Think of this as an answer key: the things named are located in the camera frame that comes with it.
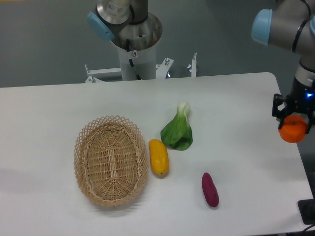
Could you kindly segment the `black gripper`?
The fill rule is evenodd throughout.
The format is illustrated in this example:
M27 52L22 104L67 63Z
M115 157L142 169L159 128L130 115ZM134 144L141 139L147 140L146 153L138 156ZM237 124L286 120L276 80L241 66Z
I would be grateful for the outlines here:
M307 86L294 78L291 91L287 97L275 93L273 96L272 116L279 122L278 129L282 129L285 118L292 113L307 115L307 128L309 134L315 124L315 83Z

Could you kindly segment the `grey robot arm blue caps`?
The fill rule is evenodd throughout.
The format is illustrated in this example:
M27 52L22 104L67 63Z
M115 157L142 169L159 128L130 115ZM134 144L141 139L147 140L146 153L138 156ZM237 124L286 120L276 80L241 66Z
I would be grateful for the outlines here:
M110 41L119 53L122 78L156 79L156 46L162 36L160 20L148 11L145 0L99 0L88 13L91 29ZM293 114L307 116L305 134L315 124L315 3L312 0L283 0L276 10L256 15L252 39L263 45L288 49L300 55L299 66L287 96L274 95L272 116L285 131Z

